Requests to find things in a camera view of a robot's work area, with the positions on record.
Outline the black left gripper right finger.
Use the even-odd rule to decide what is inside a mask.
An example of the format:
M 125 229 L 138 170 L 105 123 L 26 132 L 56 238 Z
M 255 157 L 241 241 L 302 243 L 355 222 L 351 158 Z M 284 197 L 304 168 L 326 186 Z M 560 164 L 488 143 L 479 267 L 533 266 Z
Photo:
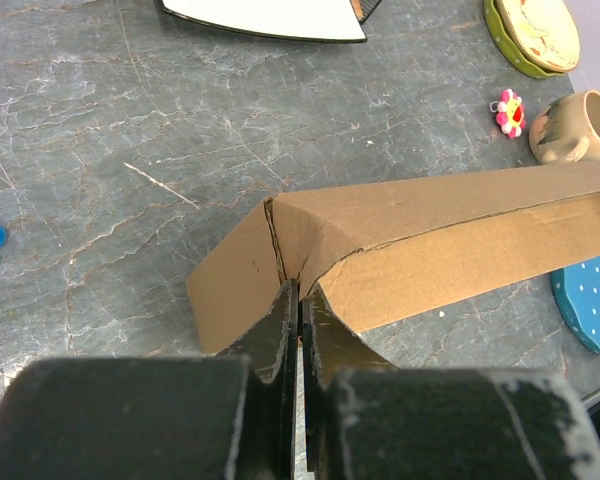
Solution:
M 301 304 L 308 469 L 319 479 L 600 479 L 600 441 L 559 375 L 401 369 Z

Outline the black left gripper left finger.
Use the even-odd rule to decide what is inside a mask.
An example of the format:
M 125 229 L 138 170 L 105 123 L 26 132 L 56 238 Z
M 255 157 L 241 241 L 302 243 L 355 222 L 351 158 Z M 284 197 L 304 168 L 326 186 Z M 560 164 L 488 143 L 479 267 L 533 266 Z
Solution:
M 53 358 L 0 401 L 0 479 L 289 479 L 298 292 L 213 356 Z

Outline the brown cardboard box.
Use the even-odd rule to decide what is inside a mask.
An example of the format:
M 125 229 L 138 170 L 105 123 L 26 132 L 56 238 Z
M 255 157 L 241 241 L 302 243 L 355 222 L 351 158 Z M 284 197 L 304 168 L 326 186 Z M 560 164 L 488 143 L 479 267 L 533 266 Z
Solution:
M 532 166 L 267 198 L 187 291 L 214 354 L 288 281 L 362 333 L 599 255 L 600 162 Z

